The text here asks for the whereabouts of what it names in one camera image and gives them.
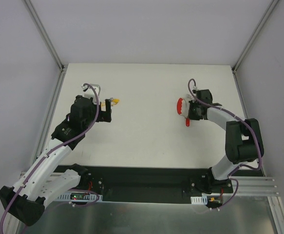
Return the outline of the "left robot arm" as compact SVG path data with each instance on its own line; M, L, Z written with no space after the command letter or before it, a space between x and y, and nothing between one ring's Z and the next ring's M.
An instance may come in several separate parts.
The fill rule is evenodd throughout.
M84 139L94 123L111 122L111 99L105 100L105 110L101 106L94 97L76 96L70 112L55 128L36 162L13 186L0 189L0 201L5 213L11 214L26 226L32 226L62 193L78 189L88 194L98 185L90 172L76 163L54 181L48 183L47 179Z

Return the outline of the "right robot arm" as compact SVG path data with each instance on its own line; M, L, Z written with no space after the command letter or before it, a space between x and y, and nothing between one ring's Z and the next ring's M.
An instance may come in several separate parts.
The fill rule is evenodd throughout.
M225 130L225 155L205 175L194 182L197 190L211 194L225 186L229 177L241 167L260 170L264 154L259 123L256 119L243 119L213 103L211 92L190 89L190 120L208 120Z

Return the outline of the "red key fob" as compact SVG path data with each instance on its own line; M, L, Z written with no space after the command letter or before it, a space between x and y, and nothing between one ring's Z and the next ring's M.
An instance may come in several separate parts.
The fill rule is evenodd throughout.
M187 126L187 127L189 127L189 126L190 126L190 119L189 119L189 118L186 118L186 120L185 120L185 124L186 124L186 126Z

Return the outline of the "red-handled metal keyring organizer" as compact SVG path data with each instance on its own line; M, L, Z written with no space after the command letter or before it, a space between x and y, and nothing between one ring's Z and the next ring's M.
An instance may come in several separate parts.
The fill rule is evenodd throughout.
M185 119L195 119L195 106L192 96L187 94L185 97L180 97L177 101L176 110L178 115Z

